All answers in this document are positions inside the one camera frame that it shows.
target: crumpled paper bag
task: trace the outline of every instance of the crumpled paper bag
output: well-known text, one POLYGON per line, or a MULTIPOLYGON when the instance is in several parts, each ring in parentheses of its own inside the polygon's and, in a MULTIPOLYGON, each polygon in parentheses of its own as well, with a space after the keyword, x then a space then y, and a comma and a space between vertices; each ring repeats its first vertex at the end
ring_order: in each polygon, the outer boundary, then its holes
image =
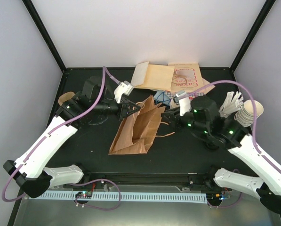
POLYGON ((165 106, 155 105, 152 95, 143 103, 143 109, 121 122, 110 147, 109 155, 146 154, 152 146, 165 106))

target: white wall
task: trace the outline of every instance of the white wall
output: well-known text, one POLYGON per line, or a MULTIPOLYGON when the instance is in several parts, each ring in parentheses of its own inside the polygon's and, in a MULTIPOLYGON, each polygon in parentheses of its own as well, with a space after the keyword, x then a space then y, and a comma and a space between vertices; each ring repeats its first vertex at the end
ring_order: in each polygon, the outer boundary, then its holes
POLYGON ((281 0, 269 12, 235 76, 265 107, 257 121, 257 142, 281 164, 281 0))
MULTIPOLYGON (((22 155, 43 132, 61 71, 21 0, 0 0, 0 225, 13 203, 1 200, 3 163, 22 155)), ((8 198, 17 195, 13 182, 8 198)))
POLYGON ((67 67, 229 67, 265 0, 33 0, 67 67))

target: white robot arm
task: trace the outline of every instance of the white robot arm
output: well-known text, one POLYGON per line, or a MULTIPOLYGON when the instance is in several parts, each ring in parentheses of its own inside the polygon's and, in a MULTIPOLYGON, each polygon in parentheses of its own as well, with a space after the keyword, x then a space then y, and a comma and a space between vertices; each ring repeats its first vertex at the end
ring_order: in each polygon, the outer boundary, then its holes
POLYGON ((30 197, 36 198, 54 186, 80 182, 84 173, 77 165, 60 168, 48 168, 45 166, 62 144, 74 135, 82 125, 91 120, 93 114, 115 114, 122 120, 140 110, 140 106, 122 97, 123 94, 128 96, 133 89, 125 81, 120 83, 114 91, 113 98, 104 99, 102 97, 91 113, 86 114, 70 125, 61 126, 50 133, 53 128, 80 115, 92 106, 96 98, 93 94, 98 93, 99 89, 99 79, 96 77, 88 79, 82 91, 62 104, 50 125, 31 148, 15 161, 8 160, 3 165, 10 175, 19 169, 14 175, 14 179, 30 197), (29 156, 28 160, 24 161, 36 145, 36 149, 29 156))
POLYGON ((249 177, 224 168, 212 170, 212 180, 219 187, 227 187, 252 195, 273 212, 281 213, 281 165, 259 145, 253 145, 252 136, 233 119, 221 118, 216 103, 207 96, 196 97, 180 109, 171 109, 163 115, 170 124, 188 128, 209 149, 222 147, 246 163, 259 177, 249 177))

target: black table surface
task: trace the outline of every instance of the black table surface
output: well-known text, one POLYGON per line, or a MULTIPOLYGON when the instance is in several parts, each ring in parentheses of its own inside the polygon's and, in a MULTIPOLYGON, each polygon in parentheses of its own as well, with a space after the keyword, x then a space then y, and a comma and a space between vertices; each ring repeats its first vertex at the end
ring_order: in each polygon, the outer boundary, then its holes
MULTIPOLYGON (((112 68, 110 73, 120 81, 131 81, 133 68, 112 68)), ((61 94, 77 92, 90 76, 102 75, 101 68, 69 69, 61 94)), ((201 74, 207 81, 233 80, 227 68, 201 68, 201 74)), ((116 84, 109 81, 112 88, 116 84)), ((236 91, 232 84, 219 84, 207 95, 221 106, 229 91, 236 91)), ((134 89, 128 99, 134 102, 146 99, 155 92, 146 89, 134 89)), ((85 168, 96 173, 139 173, 139 174, 189 174, 206 173, 212 164, 227 170, 239 169, 242 174, 254 176, 254 172, 240 159, 227 150, 211 152, 203 143, 194 138, 187 130, 176 132, 168 137, 155 138, 147 154, 108 155, 109 148, 120 122, 110 116, 101 125, 81 128, 68 139, 51 158, 48 167, 63 167, 80 162, 85 168)), ((172 128, 161 125, 160 135, 172 132, 172 128)))

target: red wire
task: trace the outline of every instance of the red wire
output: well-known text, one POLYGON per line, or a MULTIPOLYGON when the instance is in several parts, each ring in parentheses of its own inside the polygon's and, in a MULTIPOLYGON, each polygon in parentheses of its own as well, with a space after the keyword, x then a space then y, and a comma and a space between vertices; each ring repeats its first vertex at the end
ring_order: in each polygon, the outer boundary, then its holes
POLYGON ((96 183, 93 183, 92 184, 92 192, 94 191, 95 186, 96 186, 96 183))
MULTIPOLYGON (((225 191, 227 191, 230 194, 229 190, 226 187, 224 189, 225 189, 225 191)), ((225 194, 225 191, 224 191, 224 194, 225 194)))

